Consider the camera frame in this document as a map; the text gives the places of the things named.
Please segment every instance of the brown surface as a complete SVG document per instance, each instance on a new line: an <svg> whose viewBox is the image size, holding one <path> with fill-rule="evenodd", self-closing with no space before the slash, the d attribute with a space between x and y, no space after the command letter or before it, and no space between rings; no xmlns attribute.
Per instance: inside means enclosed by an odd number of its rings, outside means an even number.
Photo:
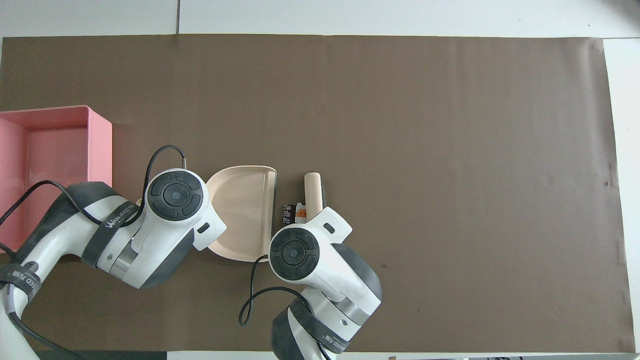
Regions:
<svg viewBox="0 0 640 360"><path fill-rule="evenodd" d="M600 40L6 38L1 91L0 110L112 121L114 187L133 200L166 143L205 179L276 168L276 213L320 172L383 285L350 351L633 351ZM64 263L25 319L71 348L268 350L291 297L264 295L240 328L249 270L194 251L139 291ZM259 270L258 288L279 284Z"/></svg>

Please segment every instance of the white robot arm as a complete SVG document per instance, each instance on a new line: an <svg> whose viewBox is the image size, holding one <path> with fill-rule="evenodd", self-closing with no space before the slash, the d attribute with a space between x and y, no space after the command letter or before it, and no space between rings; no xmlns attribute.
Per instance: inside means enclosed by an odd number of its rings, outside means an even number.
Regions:
<svg viewBox="0 0 640 360"><path fill-rule="evenodd" d="M2 290L0 354L3 359L36 359L10 321L20 318L31 297L59 258L75 254L135 288L164 282L191 246L202 250L226 225L215 212L205 183L181 168L165 170L145 191L141 216L123 226L140 208L104 183L80 183L67 191L94 224L69 199L60 195L26 243L17 252L19 264L0 267Z"/></svg>
<svg viewBox="0 0 640 360"><path fill-rule="evenodd" d="M269 264L285 282L309 285L271 326L279 359L335 359L382 301L373 269L342 242L351 226L331 208L271 240Z"/></svg>

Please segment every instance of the dustpan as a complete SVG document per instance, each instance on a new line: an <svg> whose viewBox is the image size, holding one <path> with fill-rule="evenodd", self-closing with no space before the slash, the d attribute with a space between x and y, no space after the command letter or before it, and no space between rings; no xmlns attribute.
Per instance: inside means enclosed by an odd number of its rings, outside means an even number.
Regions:
<svg viewBox="0 0 640 360"><path fill-rule="evenodd" d="M254 262L269 252L276 170L230 167L207 181L209 198L227 230L209 249L224 258Z"/></svg>

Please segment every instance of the circular control button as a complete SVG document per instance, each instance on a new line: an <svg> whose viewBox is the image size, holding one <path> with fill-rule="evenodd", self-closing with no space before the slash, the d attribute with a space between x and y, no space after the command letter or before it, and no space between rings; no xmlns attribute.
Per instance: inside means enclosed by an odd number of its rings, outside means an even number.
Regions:
<svg viewBox="0 0 640 360"><path fill-rule="evenodd" d="M289 265L298 265L305 259L305 247L299 241L290 241L282 249L282 259Z"/></svg>
<svg viewBox="0 0 640 360"><path fill-rule="evenodd" d="M167 204L178 208L189 200L189 189L181 184L171 184L164 189L163 198Z"/></svg>

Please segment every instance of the pink box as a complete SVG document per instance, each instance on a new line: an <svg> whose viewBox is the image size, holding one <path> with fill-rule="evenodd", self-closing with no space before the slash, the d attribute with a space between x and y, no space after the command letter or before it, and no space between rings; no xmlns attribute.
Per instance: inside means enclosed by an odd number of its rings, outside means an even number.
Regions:
<svg viewBox="0 0 640 360"><path fill-rule="evenodd" d="M111 123L85 105L0 112L0 216L31 185L111 186ZM0 241L17 250L60 191L43 185L0 226Z"/></svg>

